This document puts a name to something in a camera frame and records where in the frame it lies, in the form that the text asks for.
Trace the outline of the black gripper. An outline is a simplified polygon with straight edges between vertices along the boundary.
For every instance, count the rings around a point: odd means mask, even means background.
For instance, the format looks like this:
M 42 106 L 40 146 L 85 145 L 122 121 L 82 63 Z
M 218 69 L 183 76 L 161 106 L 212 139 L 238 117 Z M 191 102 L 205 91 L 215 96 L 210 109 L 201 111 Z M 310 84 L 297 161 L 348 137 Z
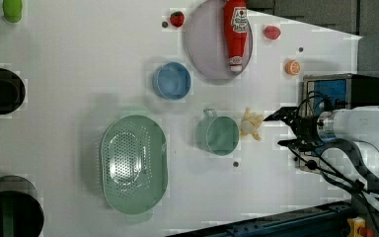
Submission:
M 300 117 L 297 107 L 281 107 L 273 114 L 267 116 L 265 121 L 291 122 L 291 129 L 295 139 L 279 140 L 277 144 L 292 147 L 300 152 L 313 151 L 323 144 L 317 131 L 316 117 Z

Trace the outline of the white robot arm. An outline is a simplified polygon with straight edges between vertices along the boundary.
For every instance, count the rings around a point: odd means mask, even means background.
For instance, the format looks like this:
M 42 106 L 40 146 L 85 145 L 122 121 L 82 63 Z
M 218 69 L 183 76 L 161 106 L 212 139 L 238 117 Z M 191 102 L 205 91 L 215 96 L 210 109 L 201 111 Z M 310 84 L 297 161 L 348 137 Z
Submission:
M 294 137 L 278 144 L 319 158 L 337 178 L 379 182 L 379 106 L 323 111 L 303 117 L 282 107 L 265 118 L 282 121 Z

